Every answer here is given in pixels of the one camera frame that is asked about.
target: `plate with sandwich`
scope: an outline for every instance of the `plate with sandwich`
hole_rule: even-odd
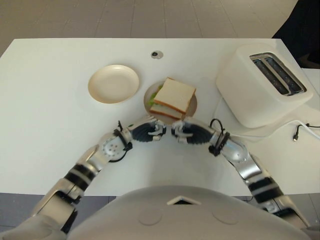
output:
[[[144,107],[155,118],[171,125],[197,110],[196,88],[168,77],[148,88],[144,95]]]

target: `white toaster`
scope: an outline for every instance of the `white toaster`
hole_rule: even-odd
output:
[[[216,85],[247,128],[272,124],[313,96],[301,69],[264,43],[239,47],[218,74]]]

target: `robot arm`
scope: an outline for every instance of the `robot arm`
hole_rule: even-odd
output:
[[[97,145],[89,148],[69,172],[61,178],[35,206],[31,217],[0,239],[64,240],[76,216],[76,205],[98,173],[108,162],[121,160],[132,149],[132,140],[158,141],[166,126],[147,116],[127,128],[105,134]]]
[[[181,143],[209,143],[210,153],[215,156],[222,154],[234,166],[262,209],[300,229],[310,226],[290,197],[283,194],[259,159],[250,154],[239,140],[231,138],[228,132],[222,131],[221,134],[194,118],[186,117],[184,121],[172,125],[171,133]]]

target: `sandwich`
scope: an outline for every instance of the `sandwich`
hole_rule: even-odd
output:
[[[186,114],[195,92],[195,87],[168,77],[163,86],[151,96],[150,112],[179,120]]]

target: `white cable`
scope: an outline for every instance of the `white cable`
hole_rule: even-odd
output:
[[[219,108],[219,105],[221,104],[223,100],[223,97],[220,98],[218,104],[216,105],[216,108],[214,110],[214,113],[213,113],[213,118],[217,118],[216,117],[216,113],[218,111],[218,108]],[[272,133],[270,133],[269,135],[265,135],[265,136],[253,136],[253,135],[242,135],[242,134],[233,134],[233,133],[230,133],[231,136],[234,136],[234,137],[240,137],[240,138],[252,138],[252,139],[266,139],[266,138],[269,138],[271,137],[273,134],[275,134],[276,132],[278,132],[280,129],[284,128],[285,126],[289,125],[289,124],[293,124],[293,123],[296,123],[296,124],[301,124],[302,127],[304,127],[304,129],[310,133],[311,135],[313,135],[316,139],[320,140],[320,136],[317,135],[315,132],[313,132],[309,127],[307,127],[302,121],[300,120],[291,120],[291,121],[288,121],[286,123],[284,123],[283,125],[281,125],[280,127],[278,127],[276,130],[274,130]]]

